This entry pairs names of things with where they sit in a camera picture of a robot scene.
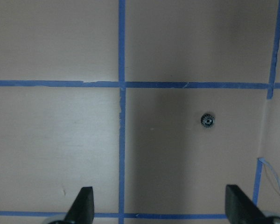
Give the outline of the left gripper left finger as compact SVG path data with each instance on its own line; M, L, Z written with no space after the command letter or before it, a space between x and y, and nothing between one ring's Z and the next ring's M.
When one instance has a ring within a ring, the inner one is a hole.
M93 187L82 187L63 221L66 224L92 224L94 215Z

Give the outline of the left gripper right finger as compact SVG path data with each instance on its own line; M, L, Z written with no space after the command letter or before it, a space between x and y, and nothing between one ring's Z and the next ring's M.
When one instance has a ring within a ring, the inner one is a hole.
M238 185L225 187L225 215L230 224L271 223Z

